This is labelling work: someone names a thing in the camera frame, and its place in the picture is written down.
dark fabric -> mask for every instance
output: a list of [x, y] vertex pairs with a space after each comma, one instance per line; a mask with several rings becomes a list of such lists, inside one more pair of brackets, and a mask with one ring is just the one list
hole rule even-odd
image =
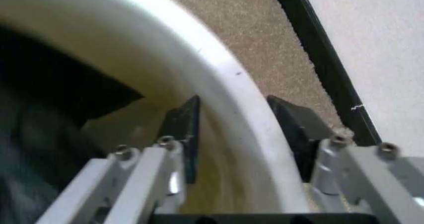
[[0, 223], [34, 223], [90, 158], [104, 156], [67, 116], [0, 88]]

black metal bar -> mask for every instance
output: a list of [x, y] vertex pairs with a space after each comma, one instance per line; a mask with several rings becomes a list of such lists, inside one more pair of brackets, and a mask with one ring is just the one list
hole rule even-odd
[[344, 125], [355, 133], [359, 146], [381, 143], [372, 121], [364, 107], [352, 109], [362, 102], [356, 93], [336, 51], [327, 37], [308, 0], [278, 0], [315, 65], [325, 90], [331, 97]]

bolt head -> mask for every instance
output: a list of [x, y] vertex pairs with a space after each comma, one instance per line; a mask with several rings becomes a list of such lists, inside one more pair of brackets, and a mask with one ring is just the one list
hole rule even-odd
[[377, 148], [377, 155], [382, 160], [396, 160], [400, 156], [400, 149], [397, 145], [392, 143], [383, 142]]
[[132, 151], [127, 145], [116, 146], [115, 155], [120, 161], [125, 161], [131, 158]]

